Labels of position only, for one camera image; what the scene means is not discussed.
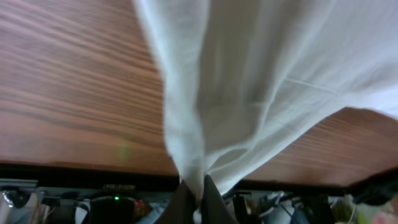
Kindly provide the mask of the white printed t-shirt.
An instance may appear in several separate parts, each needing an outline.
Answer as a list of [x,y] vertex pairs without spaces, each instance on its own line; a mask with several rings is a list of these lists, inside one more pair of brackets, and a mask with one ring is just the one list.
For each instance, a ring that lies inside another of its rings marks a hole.
[[197,200],[345,108],[397,117],[397,2],[134,1],[164,84],[164,138]]

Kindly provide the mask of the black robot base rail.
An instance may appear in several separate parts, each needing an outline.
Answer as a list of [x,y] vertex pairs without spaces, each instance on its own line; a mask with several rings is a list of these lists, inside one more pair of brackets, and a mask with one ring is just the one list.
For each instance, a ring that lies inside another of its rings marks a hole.
[[[180,183],[161,175],[1,166],[1,198],[9,207],[36,198],[32,223],[155,223]],[[237,223],[357,223],[360,206],[384,205],[397,195],[397,171],[347,187],[243,181],[220,195]],[[194,223],[201,223],[202,197]]]

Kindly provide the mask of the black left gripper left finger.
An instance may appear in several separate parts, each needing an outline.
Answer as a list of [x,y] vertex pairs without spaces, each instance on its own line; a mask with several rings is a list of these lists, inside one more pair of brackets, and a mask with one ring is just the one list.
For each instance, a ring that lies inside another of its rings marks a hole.
[[193,213],[196,209],[196,198],[183,180],[155,224],[194,224]]

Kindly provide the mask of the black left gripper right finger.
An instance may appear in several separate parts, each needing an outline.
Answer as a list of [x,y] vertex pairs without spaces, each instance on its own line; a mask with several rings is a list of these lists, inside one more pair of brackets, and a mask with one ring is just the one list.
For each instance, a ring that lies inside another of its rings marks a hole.
[[204,178],[200,211],[202,224],[237,224],[210,175]]

